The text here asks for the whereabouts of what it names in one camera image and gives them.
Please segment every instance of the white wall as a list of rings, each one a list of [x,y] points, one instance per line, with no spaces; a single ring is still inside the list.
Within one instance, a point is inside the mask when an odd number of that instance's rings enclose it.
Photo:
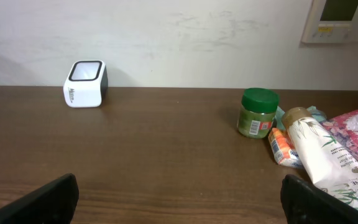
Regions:
[[[358,44],[300,44],[311,0],[0,0],[0,85],[358,90]]]

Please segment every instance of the wooden table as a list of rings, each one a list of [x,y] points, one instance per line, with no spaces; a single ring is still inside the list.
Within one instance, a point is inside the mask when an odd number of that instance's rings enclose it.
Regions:
[[[280,106],[332,118],[358,91],[277,90]],[[110,88],[99,108],[69,108],[60,87],[0,86],[0,207],[66,173],[72,223],[286,223],[286,174],[266,139],[236,130],[242,90]]]

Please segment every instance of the green jar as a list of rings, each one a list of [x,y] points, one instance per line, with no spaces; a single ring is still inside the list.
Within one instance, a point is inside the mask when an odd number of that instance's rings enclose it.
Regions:
[[[250,138],[264,138],[272,128],[280,98],[272,90],[249,88],[241,100],[237,122],[239,132]]]

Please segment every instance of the green lid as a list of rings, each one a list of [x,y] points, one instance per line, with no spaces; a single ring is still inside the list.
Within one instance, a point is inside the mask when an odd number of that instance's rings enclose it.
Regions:
[[[241,104],[246,110],[255,113],[274,113],[280,97],[272,90],[249,88],[244,91]]]

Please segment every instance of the white cube speaker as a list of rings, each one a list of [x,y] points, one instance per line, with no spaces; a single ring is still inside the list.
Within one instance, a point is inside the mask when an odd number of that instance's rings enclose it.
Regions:
[[[63,86],[65,100],[73,108],[97,107],[108,87],[106,64],[101,60],[75,62]]]

